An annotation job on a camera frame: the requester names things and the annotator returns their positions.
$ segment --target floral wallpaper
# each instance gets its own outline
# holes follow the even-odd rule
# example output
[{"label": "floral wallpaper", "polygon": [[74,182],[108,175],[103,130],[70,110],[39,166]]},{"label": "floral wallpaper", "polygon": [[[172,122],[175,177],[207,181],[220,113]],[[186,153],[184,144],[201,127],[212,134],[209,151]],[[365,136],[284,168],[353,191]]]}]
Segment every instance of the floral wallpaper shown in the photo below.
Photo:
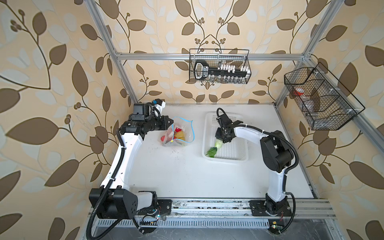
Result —
[{"label": "floral wallpaper", "polygon": [[[361,114],[382,133],[383,23],[383,1],[346,0],[312,55],[366,106]],[[351,240],[384,239],[383,155],[353,122],[338,131],[311,131],[292,98],[287,96],[281,105],[282,118],[344,234]]]},{"label": "floral wallpaper", "polygon": [[0,238],[75,239],[130,98],[81,1],[0,0],[0,22]]},{"label": "floral wallpaper", "polygon": [[284,86],[292,61],[250,61],[248,84],[221,84],[189,79],[186,61],[127,60],[126,72],[141,102],[156,98],[167,103],[272,103]]},{"label": "floral wallpaper", "polygon": [[96,0],[123,53],[181,53],[182,48],[301,53],[329,2]]}]

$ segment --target white plastic basket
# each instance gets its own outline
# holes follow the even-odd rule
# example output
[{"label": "white plastic basket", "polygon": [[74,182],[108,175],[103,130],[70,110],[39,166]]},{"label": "white plastic basket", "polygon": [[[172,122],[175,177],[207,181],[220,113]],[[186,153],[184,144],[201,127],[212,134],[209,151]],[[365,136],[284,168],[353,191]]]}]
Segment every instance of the white plastic basket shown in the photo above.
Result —
[{"label": "white plastic basket", "polygon": [[[242,120],[241,115],[227,113],[227,116],[232,120]],[[231,142],[224,143],[223,146],[217,150],[215,157],[207,157],[207,151],[215,146],[216,130],[219,126],[216,112],[207,113],[205,116],[204,134],[203,134],[203,148],[202,155],[205,159],[221,162],[234,162],[240,163],[248,160],[248,146],[244,138],[235,137]]]}]

